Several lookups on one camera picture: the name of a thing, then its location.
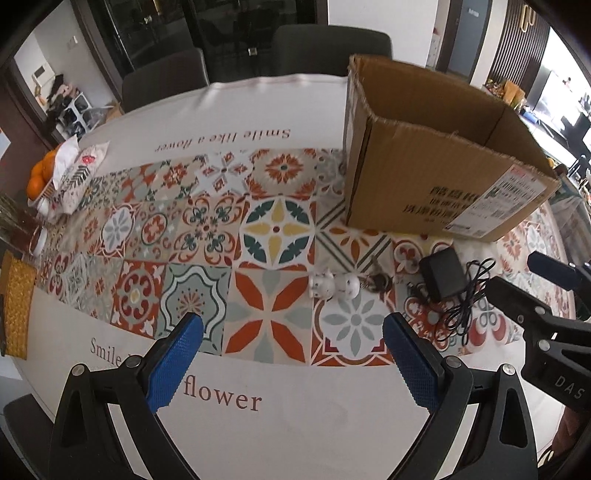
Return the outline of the black power adapter with cable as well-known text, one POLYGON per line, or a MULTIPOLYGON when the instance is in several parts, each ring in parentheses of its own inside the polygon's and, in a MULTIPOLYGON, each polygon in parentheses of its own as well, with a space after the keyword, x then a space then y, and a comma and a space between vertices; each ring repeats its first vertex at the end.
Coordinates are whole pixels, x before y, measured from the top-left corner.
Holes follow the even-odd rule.
POLYGON ((409 293, 419 305, 437 319, 424 336, 436 347, 453 338, 467 346, 473 323, 473 308, 485 296, 496 260, 474 259, 463 264, 453 247, 441 249, 419 261, 422 281, 408 282, 409 293))

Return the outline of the white figurine keychain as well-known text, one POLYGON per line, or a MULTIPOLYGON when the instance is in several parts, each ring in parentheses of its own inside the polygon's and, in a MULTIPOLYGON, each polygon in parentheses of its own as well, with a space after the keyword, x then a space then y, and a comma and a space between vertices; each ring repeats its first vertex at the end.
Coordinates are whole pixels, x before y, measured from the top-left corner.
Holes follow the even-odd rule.
POLYGON ((388 293, 393 284, 394 279, 384 272, 359 276, 354 273, 332 273, 327 269, 308 276, 308 294, 312 299, 349 301, 356 299, 362 290, 388 293))

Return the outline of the patterned tablecloth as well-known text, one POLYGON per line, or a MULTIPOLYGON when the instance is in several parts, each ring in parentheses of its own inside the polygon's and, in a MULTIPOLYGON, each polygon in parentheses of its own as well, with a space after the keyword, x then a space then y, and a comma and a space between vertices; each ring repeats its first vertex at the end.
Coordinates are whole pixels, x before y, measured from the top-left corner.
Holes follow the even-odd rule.
POLYGON ((344 223, 346 82, 294 75, 214 84, 125 114, 80 209, 39 269, 26 360, 48 415, 70 369, 142 354, 179 318, 204 343, 160 419, 204 479, 385 479, 423 426, 382 341, 391 312, 422 335, 408 291, 434 237, 344 223), (312 299, 308 276, 394 279, 388 293, 312 299))

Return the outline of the brown cardboard box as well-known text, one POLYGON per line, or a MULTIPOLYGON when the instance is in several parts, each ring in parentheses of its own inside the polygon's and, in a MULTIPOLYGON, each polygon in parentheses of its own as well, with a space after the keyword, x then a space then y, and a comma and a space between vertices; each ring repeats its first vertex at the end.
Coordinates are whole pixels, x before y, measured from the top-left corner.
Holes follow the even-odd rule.
POLYGON ((493 242, 560 182, 514 110, 382 56, 349 59, 346 225, 493 242))

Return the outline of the yellow woven tissue box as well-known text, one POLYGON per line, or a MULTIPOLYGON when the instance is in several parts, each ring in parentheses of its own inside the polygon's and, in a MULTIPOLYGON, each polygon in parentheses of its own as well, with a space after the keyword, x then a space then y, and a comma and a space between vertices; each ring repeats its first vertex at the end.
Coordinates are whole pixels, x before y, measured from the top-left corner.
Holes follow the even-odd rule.
POLYGON ((36 269, 4 253, 1 265, 1 355, 27 359, 29 315, 36 269))

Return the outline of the small white cup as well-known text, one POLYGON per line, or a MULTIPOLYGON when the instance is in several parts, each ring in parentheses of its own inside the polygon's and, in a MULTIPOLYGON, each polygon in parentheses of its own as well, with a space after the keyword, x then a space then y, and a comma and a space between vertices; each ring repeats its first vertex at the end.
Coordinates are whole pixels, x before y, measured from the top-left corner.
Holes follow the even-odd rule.
POLYGON ((35 258, 39 257, 43 251, 48 238, 48 231, 45 227, 40 226, 33 234, 29 243, 28 251, 29 254, 35 258))

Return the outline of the vase with dried flowers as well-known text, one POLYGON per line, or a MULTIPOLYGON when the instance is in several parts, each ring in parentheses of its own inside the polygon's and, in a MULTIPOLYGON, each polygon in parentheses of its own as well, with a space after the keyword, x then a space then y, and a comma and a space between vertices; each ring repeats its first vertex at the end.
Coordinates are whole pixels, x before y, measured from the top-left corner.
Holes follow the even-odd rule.
POLYGON ((0 204, 1 241, 12 251, 32 255, 40 234, 37 220, 4 193, 0 204))

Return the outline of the white patterned snack bag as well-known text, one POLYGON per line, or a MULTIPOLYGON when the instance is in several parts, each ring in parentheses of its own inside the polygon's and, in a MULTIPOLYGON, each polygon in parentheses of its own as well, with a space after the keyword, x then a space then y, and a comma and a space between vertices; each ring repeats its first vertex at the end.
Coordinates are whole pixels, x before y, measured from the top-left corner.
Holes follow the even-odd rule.
POLYGON ((54 223, 62 214, 71 215, 103 163, 109 143, 100 143, 81 149, 75 136, 57 149, 52 178, 55 193, 49 201, 47 219, 54 223))

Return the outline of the oranges in basket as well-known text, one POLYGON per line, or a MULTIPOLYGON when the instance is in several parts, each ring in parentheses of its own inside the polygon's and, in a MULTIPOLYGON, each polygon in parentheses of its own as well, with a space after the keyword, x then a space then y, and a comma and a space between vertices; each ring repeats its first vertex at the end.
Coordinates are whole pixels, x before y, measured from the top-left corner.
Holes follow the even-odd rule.
POLYGON ((36 200, 51 181, 57 151, 58 149, 49 151, 42 160, 33 166, 26 187, 26 195, 29 200, 36 200))

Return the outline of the left black dining chair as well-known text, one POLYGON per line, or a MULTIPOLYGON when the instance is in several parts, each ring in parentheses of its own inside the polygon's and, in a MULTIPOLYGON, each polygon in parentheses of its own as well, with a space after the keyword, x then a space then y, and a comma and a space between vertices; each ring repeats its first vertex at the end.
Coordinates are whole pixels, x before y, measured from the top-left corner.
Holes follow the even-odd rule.
POLYGON ((127 74, 122 82, 125 113, 178 94, 209 85, 204 53, 199 48, 180 51, 127 74))

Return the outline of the black dining chair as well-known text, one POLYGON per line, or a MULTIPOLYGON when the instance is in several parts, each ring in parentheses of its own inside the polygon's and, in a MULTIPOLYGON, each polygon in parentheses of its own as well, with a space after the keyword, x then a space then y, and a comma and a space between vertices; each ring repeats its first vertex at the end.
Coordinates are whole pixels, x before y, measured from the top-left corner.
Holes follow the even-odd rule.
POLYGON ((283 25, 271 40, 271 70, 290 74, 348 75, 349 57, 369 54, 392 58, 386 33, 335 25, 283 25))
POLYGON ((178 94, 209 85, 204 53, 199 48, 180 51, 127 74, 122 82, 125 113, 178 94))

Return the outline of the right black dining chair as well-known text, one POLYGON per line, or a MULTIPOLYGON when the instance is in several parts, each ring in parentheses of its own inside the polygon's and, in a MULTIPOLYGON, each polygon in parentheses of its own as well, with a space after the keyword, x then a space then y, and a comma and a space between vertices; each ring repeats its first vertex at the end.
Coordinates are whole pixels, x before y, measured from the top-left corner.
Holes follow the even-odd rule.
POLYGON ((271 70, 290 74, 348 75, 349 57, 369 54, 392 58, 386 33, 335 25, 283 25, 271 40, 271 70))

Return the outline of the black glass sliding door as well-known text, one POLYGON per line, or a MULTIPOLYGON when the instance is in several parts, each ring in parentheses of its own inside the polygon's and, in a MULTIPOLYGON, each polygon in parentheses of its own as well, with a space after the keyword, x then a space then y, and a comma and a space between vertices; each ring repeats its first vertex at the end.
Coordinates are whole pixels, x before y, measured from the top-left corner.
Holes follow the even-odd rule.
POLYGON ((273 75, 271 41, 288 24, 328 23, 325 1, 73 1, 109 87, 170 54, 199 48, 211 82, 273 75))

